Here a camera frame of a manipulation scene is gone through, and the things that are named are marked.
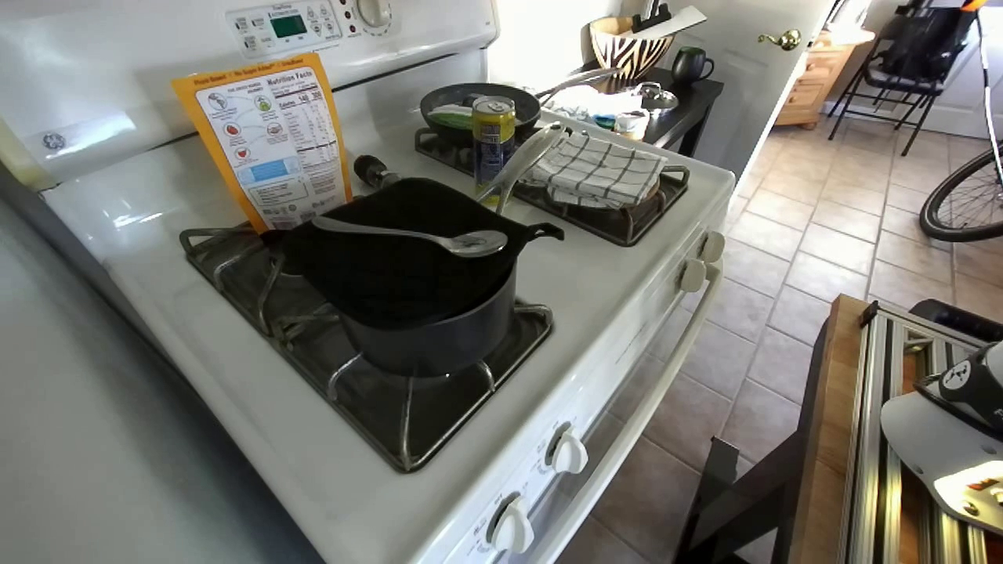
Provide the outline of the orange food bag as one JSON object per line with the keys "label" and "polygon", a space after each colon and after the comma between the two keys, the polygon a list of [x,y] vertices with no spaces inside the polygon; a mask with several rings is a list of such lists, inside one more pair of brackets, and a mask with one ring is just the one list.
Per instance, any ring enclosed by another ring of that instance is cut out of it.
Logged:
{"label": "orange food bag", "polygon": [[351,202],[341,124],[314,52],[172,82],[255,232],[291,230]]}

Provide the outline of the silver metal spoon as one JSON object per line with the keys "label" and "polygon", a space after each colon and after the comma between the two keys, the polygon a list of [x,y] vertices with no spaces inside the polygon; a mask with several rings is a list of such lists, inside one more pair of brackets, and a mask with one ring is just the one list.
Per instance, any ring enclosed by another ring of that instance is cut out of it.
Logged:
{"label": "silver metal spoon", "polygon": [[448,253],[463,259],[476,259],[497,254],[505,249],[509,242],[505,233],[497,230],[480,230],[448,238],[411,230],[362,226],[353,224],[353,222],[334,220],[326,215],[317,215],[310,222],[318,229],[337,234],[426,240],[426,242],[440,246]]}

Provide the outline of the black pot holder cloth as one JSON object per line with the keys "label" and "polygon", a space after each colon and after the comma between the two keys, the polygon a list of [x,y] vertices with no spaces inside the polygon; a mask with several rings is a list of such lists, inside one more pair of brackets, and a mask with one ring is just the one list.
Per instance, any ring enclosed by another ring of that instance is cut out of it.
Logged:
{"label": "black pot holder cloth", "polygon": [[509,220],[444,183],[414,176],[333,208],[328,217],[444,238],[480,230],[506,235],[501,252],[476,259],[454,256],[428,240],[337,234],[310,222],[283,236],[287,266],[340,313],[391,330],[433,324],[477,307],[501,287],[524,246],[565,237],[551,222]]}

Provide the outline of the black burner grate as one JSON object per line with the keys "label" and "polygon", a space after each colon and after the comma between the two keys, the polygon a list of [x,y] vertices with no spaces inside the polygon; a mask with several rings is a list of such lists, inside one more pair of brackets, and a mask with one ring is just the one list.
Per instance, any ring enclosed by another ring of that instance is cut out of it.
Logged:
{"label": "black burner grate", "polygon": [[501,343],[472,367],[419,378],[390,374],[351,346],[335,309],[246,222],[183,230],[179,242],[191,266],[398,472],[429,463],[554,325],[545,305],[516,300]]}
{"label": "black burner grate", "polygon": [[[429,126],[415,131],[415,151],[433,158],[452,170],[473,176],[473,150],[441,138]],[[653,193],[637,206],[599,208],[578,206],[565,197],[554,199],[554,192],[543,182],[523,176],[513,186],[512,197],[540,208],[574,224],[596,236],[621,246],[631,247],[641,240],[652,225],[662,218],[688,189],[690,171],[684,165],[667,165],[663,168]]]}

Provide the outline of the yellow and blue can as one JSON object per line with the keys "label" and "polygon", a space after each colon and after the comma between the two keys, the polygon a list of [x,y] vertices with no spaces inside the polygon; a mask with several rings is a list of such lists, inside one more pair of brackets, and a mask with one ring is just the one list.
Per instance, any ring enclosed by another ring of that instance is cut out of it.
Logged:
{"label": "yellow and blue can", "polygon": [[481,96],[473,103],[473,174],[476,193],[484,206],[494,210],[499,189],[490,184],[508,163],[515,146],[515,101],[501,96]]}

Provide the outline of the white checked dish towel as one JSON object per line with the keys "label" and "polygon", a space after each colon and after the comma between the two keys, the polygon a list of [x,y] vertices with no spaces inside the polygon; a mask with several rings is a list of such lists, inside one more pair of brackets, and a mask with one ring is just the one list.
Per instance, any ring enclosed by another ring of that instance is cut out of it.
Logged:
{"label": "white checked dish towel", "polygon": [[570,133],[542,154],[522,180],[545,189],[556,203],[586,208],[629,208],[658,189],[666,157]]}

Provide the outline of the small white container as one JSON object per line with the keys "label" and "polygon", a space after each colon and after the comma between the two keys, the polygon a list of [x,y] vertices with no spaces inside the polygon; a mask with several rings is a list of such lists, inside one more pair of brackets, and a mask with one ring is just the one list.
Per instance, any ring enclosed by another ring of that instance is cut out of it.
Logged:
{"label": "small white container", "polygon": [[620,112],[614,118],[614,132],[623,138],[642,140],[647,132],[649,122],[650,112],[644,108]]}

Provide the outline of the small glass lid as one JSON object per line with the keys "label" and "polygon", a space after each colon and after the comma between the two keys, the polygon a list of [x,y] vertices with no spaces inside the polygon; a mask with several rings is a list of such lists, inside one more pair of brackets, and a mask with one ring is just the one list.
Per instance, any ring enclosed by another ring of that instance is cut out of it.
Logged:
{"label": "small glass lid", "polygon": [[662,85],[655,81],[639,83],[635,87],[634,94],[641,97],[642,108],[652,114],[669,112],[679,106],[678,97],[669,90],[663,89]]}

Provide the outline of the dark green mug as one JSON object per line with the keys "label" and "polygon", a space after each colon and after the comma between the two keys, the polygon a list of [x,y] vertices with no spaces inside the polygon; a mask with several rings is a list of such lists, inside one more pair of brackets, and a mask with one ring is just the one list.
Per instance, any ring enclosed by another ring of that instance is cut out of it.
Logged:
{"label": "dark green mug", "polygon": [[695,46],[682,46],[670,69],[673,85],[692,85],[713,74],[715,61]]}

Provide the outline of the white gas stove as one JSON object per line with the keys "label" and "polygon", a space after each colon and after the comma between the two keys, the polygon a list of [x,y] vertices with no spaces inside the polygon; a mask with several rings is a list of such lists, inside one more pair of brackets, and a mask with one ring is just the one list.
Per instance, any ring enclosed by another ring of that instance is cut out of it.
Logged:
{"label": "white gas stove", "polygon": [[[100,262],[266,485],[333,564],[529,562],[639,401],[663,374],[707,289],[679,289],[708,230],[721,233],[733,172],[679,154],[688,189],[631,247],[517,199],[506,217],[555,222],[530,244],[519,300],[552,310],[547,339],[416,472],[398,472],[187,261],[183,230],[247,222],[172,80],[314,52],[330,81],[356,196],[355,157],[463,193],[473,179],[415,151],[420,99],[487,78],[495,39],[529,42],[562,17],[498,21],[494,0],[390,0],[384,35],[355,0],[0,0],[0,156]],[[545,465],[555,430],[586,446],[580,474]],[[534,542],[486,540],[523,495]]]}

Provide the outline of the kitchen utensils in bowl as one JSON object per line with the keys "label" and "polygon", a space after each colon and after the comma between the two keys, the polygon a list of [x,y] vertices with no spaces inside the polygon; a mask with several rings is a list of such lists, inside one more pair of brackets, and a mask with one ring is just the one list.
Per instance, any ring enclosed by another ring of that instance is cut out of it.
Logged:
{"label": "kitchen utensils in bowl", "polygon": [[672,36],[705,22],[707,17],[696,7],[671,9],[668,0],[649,0],[647,7],[631,18],[623,37],[659,39]]}

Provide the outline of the white door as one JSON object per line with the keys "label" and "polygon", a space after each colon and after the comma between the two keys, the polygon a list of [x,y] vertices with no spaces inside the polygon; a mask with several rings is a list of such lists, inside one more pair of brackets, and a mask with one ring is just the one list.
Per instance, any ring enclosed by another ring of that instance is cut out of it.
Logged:
{"label": "white door", "polygon": [[[835,0],[668,0],[671,9],[694,6],[707,20],[677,33],[672,51],[695,46],[714,60],[707,79],[724,84],[694,157],[741,179],[762,150],[768,129],[791,91],[806,51]],[[760,34],[802,32],[802,43],[785,52],[757,42]]]}

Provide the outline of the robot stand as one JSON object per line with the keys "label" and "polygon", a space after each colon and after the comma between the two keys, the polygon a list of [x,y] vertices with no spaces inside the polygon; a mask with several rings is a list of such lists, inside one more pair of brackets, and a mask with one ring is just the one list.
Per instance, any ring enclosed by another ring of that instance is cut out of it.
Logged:
{"label": "robot stand", "polygon": [[745,474],[713,439],[673,564],[1003,564],[1003,537],[946,513],[882,435],[882,407],[989,344],[1003,323],[927,299],[839,296],[814,343],[798,427]]}

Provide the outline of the wooden dresser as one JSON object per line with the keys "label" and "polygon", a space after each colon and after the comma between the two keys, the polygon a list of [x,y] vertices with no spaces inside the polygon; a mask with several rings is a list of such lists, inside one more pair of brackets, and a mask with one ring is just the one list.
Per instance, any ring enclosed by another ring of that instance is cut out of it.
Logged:
{"label": "wooden dresser", "polygon": [[794,125],[809,131],[816,128],[821,107],[853,50],[860,44],[872,42],[874,37],[873,31],[860,27],[821,31],[795,72],[795,82],[774,124]]}

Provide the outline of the black folding chair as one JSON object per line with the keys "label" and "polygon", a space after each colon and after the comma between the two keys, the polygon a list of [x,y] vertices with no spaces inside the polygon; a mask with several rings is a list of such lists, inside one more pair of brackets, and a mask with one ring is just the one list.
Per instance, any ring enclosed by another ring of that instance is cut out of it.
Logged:
{"label": "black folding chair", "polygon": [[947,82],[958,57],[969,45],[971,27],[984,32],[981,0],[963,0],[959,7],[935,7],[932,0],[907,0],[875,35],[870,50],[842,90],[828,114],[837,121],[828,135],[833,140],[855,99],[868,99],[874,106],[892,101],[907,106],[902,117],[879,117],[899,131],[904,125],[913,132],[900,151],[906,157]]}

